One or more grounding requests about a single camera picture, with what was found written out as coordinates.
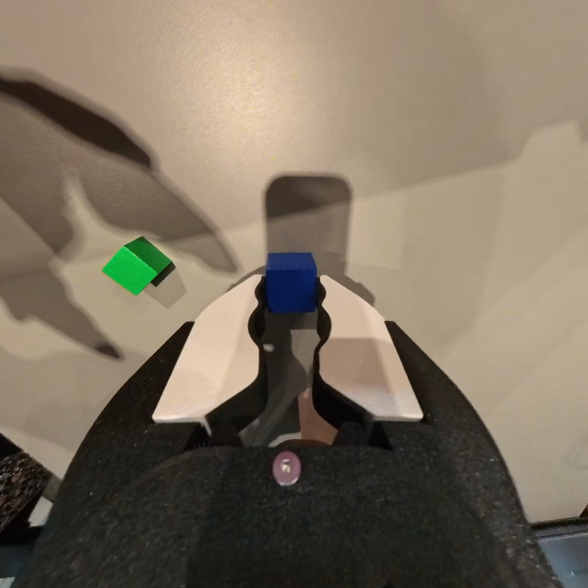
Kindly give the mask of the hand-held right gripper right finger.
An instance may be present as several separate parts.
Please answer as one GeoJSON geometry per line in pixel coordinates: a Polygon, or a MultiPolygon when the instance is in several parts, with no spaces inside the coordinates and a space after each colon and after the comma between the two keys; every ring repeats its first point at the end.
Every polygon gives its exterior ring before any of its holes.
{"type": "Polygon", "coordinates": [[[382,315],[327,275],[318,286],[314,406],[339,427],[349,420],[420,422],[423,410],[382,315]]]}

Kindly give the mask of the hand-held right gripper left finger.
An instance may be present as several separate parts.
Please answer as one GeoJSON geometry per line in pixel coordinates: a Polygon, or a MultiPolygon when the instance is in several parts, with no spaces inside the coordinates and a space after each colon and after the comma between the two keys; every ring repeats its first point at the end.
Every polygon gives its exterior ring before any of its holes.
{"type": "Polygon", "coordinates": [[[253,275],[196,318],[152,414],[156,424],[196,423],[238,434],[267,405],[262,339],[265,284],[253,275]]]}

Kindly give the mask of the blue wooden cube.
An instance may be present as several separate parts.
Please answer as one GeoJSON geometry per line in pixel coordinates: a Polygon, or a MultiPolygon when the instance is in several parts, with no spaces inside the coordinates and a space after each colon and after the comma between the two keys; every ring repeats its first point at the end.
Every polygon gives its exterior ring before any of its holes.
{"type": "Polygon", "coordinates": [[[266,304],[272,313],[312,313],[317,306],[318,269],[310,252],[269,253],[266,304]]]}

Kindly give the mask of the green wooden cube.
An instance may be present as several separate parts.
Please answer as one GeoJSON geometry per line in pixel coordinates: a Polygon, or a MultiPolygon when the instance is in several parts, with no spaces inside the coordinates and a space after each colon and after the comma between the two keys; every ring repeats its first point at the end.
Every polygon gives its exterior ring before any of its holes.
{"type": "Polygon", "coordinates": [[[144,236],[124,244],[107,261],[102,273],[131,292],[140,294],[172,265],[172,260],[144,236]]]}

